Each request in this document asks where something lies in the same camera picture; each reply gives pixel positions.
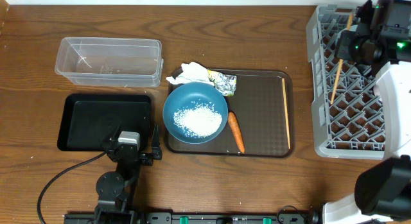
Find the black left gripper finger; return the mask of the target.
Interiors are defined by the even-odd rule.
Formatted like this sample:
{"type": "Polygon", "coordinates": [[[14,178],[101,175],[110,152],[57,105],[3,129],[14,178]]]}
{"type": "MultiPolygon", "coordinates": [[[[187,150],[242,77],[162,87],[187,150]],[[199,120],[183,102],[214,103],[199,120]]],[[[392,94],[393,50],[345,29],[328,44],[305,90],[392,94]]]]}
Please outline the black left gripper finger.
{"type": "Polygon", "coordinates": [[[160,145],[159,139],[159,126],[155,125],[153,129],[153,136],[152,136],[152,156],[155,160],[162,159],[162,150],[160,145]]]}
{"type": "Polygon", "coordinates": [[[118,125],[115,129],[110,131],[102,140],[101,147],[103,150],[113,150],[118,145],[118,137],[120,135],[121,126],[118,125]]]}

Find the pile of white rice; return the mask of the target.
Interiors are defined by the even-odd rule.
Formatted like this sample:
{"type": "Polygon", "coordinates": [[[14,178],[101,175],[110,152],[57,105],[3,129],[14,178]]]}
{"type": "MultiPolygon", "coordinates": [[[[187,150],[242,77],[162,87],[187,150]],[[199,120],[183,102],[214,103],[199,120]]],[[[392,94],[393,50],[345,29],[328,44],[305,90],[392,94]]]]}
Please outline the pile of white rice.
{"type": "Polygon", "coordinates": [[[222,115],[214,106],[197,104],[193,108],[177,110],[173,115],[174,124],[186,137],[203,138],[214,134],[222,123],[222,115]]]}

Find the dark blue plate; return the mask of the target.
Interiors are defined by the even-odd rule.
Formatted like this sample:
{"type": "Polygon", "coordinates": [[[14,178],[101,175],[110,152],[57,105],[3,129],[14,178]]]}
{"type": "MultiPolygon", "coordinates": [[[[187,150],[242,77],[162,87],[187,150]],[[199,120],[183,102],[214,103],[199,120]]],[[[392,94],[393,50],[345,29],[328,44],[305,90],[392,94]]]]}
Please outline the dark blue plate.
{"type": "Polygon", "coordinates": [[[202,144],[214,139],[224,129],[228,118],[228,106],[223,95],[211,85],[205,83],[188,83],[174,89],[166,99],[163,108],[163,120],[167,131],[174,138],[188,144],[202,144]],[[197,104],[214,106],[214,110],[222,115],[219,129],[209,137],[186,137],[173,122],[177,110],[193,108],[197,104]]]}

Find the plain wooden chopstick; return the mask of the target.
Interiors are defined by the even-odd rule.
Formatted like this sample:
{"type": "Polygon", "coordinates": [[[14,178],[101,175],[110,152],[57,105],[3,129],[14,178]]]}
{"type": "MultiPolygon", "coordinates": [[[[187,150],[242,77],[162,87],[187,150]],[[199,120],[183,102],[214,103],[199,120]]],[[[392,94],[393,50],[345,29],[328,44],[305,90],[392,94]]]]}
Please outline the plain wooden chopstick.
{"type": "Polygon", "coordinates": [[[285,125],[286,125],[286,135],[287,135],[287,143],[288,143],[288,149],[291,149],[291,143],[290,143],[290,126],[289,126],[289,120],[288,120],[288,105],[287,105],[287,95],[286,95],[286,84],[285,84],[285,79],[282,78],[282,88],[283,88],[283,103],[284,103],[284,120],[285,120],[285,125]]]}

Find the wooden chopstick with pattern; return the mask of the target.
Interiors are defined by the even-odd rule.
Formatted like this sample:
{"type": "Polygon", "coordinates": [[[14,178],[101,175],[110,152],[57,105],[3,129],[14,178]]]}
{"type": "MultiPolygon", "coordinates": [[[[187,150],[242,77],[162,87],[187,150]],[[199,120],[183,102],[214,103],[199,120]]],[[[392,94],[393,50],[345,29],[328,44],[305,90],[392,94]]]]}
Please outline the wooden chopstick with pattern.
{"type": "MultiPolygon", "coordinates": [[[[345,29],[346,31],[350,31],[353,19],[354,19],[354,15],[353,15],[353,13],[350,13],[349,18],[347,20],[347,25],[346,25],[346,29],[345,29]]],[[[339,83],[339,79],[340,79],[340,74],[342,72],[343,63],[344,63],[344,60],[339,59],[338,69],[337,69],[337,73],[336,73],[336,77],[335,77],[335,83],[334,83],[333,92],[332,92],[332,95],[331,95],[331,101],[330,101],[331,105],[334,103],[334,100],[335,100],[335,94],[337,92],[337,87],[338,87],[338,83],[339,83]]]]}

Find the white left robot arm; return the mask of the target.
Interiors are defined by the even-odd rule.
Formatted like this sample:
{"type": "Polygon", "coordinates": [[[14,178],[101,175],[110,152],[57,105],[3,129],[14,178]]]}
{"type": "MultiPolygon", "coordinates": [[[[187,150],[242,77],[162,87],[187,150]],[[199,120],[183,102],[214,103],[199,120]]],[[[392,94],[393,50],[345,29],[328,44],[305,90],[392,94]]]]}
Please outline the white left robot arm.
{"type": "Polygon", "coordinates": [[[141,167],[152,166],[154,160],[162,159],[159,127],[153,129],[150,153],[140,149],[140,135],[137,132],[121,131],[119,128],[104,139],[102,147],[117,166],[115,171],[102,174],[96,183],[98,204],[91,223],[146,223],[146,215],[134,210],[133,199],[141,167]]]}

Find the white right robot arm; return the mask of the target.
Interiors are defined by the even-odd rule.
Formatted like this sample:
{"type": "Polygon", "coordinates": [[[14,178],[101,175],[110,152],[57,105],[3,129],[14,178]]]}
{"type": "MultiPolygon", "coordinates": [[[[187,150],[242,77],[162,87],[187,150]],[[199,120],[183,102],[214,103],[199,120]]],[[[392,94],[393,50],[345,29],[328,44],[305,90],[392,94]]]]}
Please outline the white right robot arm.
{"type": "Polygon", "coordinates": [[[356,30],[341,32],[337,58],[368,65],[383,105],[383,162],[363,172],[354,193],[324,204],[320,223],[410,219],[410,1],[368,0],[356,30]]]}

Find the grey dishwasher rack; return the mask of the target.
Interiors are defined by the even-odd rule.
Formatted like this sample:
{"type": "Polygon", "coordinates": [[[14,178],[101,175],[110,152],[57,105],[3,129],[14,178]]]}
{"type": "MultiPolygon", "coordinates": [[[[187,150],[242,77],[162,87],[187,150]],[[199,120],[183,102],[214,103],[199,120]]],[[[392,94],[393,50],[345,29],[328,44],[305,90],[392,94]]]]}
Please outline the grey dishwasher rack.
{"type": "Polygon", "coordinates": [[[348,61],[340,67],[335,56],[338,36],[353,10],[322,4],[306,25],[314,147],[321,157],[380,160],[385,125],[382,102],[373,93],[375,80],[366,75],[371,68],[348,61]]]}

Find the black rectangular tray bin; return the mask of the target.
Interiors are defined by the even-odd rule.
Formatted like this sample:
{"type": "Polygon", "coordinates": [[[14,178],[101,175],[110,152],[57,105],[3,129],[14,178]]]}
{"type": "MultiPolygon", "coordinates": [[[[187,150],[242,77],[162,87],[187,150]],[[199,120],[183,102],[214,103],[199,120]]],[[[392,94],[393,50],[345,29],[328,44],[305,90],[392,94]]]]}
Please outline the black rectangular tray bin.
{"type": "Polygon", "coordinates": [[[133,94],[71,94],[64,104],[57,139],[61,151],[103,151],[114,131],[137,132],[148,144],[151,99],[133,94]]]}

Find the clear plastic bin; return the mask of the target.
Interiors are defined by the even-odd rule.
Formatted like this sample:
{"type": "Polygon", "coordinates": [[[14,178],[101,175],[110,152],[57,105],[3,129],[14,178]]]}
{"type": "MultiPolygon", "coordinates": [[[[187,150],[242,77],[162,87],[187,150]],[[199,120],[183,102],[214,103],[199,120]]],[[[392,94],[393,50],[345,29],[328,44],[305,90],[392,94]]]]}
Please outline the clear plastic bin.
{"type": "Polygon", "coordinates": [[[158,87],[163,63],[159,40],[66,37],[55,72],[75,85],[158,87]]]}

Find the orange carrot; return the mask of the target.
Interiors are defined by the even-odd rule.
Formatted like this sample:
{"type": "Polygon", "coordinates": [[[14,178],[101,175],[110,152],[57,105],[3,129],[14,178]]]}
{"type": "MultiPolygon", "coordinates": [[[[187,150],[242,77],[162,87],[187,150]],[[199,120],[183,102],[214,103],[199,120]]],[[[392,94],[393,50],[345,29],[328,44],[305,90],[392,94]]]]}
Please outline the orange carrot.
{"type": "Polygon", "coordinates": [[[240,126],[236,115],[234,112],[229,112],[228,114],[228,124],[232,130],[232,134],[234,136],[234,140],[236,141],[237,147],[241,153],[245,153],[245,145],[243,142],[243,137],[241,134],[240,126]]]}

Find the white crumpled paper napkin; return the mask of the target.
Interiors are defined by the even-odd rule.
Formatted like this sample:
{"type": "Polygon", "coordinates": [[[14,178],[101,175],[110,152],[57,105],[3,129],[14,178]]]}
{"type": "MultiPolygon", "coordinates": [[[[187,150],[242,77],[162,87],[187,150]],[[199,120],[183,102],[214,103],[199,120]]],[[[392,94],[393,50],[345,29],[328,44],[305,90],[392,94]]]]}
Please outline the white crumpled paper napkin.
{"type": "Polygon", "coordinates": [[[187,83],[205,83],[214,87],[214,83],[209,79],[208,69],[204,66],[191,62],[181,64],[182,72],[178,76],[169,76],[166,80],[172,85],[187,83]]]}

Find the silver foil snack wrapper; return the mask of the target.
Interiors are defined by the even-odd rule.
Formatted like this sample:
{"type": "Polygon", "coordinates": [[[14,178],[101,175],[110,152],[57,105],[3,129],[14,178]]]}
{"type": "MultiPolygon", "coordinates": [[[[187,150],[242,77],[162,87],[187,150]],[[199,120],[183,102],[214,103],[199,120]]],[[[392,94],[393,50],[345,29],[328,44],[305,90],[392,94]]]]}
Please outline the silver foil snack wrapper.
{"type": "Polygon", "coordinates": [[[237,76],[223,74],[218,71],[207,70],[208,77],[214,83],[214,87],[223,96],[233,96],[236,90],[237,76]]]}

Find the brown serving tray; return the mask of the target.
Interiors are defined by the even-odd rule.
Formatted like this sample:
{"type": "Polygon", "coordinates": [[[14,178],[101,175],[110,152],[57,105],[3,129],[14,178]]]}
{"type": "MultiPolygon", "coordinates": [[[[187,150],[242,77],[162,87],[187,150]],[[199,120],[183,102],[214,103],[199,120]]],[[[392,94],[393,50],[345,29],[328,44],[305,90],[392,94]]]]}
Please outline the brown serving tray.
{"type": "Polygon", "coordinates": [[[166,129],[164,142],[167,149],[173,153],[194,155],[270,158],[289,156],[295,146],[291,78],[282,71],[223,69],[221,72],[237,76],[234,95],[224,98],[228,114],[234,112],[238,120],[245,153],[239,151],[228,122],[218,136],[202,144],[184,143],[171,136],[166,129]],[[286,84],[290,150],[284,120],[282,78],[286,84]]]}

